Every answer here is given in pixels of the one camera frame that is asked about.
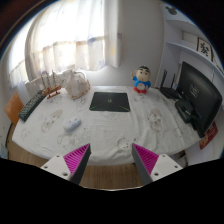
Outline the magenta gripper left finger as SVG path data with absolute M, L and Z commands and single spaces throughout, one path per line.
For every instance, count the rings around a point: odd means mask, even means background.
M 90 155 L 91 147 L 86 144 L 66 155 L 52 157 L 42 166 L 42 169 L 79 185 Z

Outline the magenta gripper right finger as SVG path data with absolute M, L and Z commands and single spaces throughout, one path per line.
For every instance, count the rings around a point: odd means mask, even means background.
M 157 155 L 137 144 L 132 144 L 132 156 L 143 185 L 148 185 L 182 169 L 167 154 Z

